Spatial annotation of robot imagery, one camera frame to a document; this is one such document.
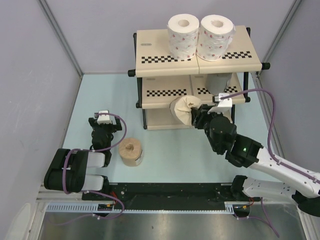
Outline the white pinkish paper roll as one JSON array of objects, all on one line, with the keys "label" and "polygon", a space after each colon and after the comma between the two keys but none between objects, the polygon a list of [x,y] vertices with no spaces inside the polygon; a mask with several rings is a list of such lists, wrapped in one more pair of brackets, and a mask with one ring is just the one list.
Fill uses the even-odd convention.
[{"label": "white pinkish paper roll", "polygon": [[216,14],[205,16],[200,22],[196,55],[209,62],[222,59],[235,33],[230,19]]}]

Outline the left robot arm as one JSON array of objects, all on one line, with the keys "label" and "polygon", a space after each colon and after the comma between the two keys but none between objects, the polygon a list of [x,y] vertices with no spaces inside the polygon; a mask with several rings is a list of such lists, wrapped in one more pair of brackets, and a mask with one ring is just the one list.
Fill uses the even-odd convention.
[{"label": "left robot arm", "polygon": [[98,113],[88,119],[92,128],[91,146],[89,149],[59,148],[44,177],[44,187],[47,190],[79,193],[93,191],[100,200],[110,196],[111,188],[105,184],[107,178],[101,175],[88,174],[89,168],[104,168],[110,164],[114,133],[121,131],[119,117],[114,117],[115,123],[108,113]]}]

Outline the white dotted paper roll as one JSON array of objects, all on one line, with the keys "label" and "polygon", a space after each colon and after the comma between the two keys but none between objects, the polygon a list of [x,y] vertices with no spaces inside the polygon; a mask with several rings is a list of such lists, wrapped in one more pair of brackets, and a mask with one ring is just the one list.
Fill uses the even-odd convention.
[{"label": "white dotted paper roll", "polygon": [[200,22],[191,14],[177,14],[167,23],[170,55],[188,60],[196,55]]}]

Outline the cream paper roll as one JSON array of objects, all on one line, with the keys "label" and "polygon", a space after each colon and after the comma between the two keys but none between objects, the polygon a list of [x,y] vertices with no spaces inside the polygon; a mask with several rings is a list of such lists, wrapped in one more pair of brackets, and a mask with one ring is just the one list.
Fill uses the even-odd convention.
[{"label": "cream paper roll", "polygon": [[199,109],[202,104],[200,98],[193,95],[184,95],[173,100],[169,109],[177,121],[185,126],[192,126],[192,108]]}]

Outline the grey paper towel roll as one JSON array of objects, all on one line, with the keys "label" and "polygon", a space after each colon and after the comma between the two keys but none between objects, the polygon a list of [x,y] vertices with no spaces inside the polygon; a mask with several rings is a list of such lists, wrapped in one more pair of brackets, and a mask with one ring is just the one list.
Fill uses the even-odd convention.
[{"label": "grey paper towel roll", "polygon": [[223,93],[229,86],[232,73],[211,73],[208,74],[205,81],[205,87],[212,95]]}]

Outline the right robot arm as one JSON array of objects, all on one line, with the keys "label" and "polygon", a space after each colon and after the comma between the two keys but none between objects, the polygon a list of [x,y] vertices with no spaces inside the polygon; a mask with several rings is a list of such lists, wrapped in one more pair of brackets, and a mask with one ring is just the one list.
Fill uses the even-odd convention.
[{"label": "right robot arm", "polygon": [[211,149],[238,168],[251,168],[287,184],[288,197],[314,217],[320,215],[320,174],[273,155],[261,143],[237,133],[237,127],[222,113],[203,104],[191,109],[191,123],[203,130]]}]

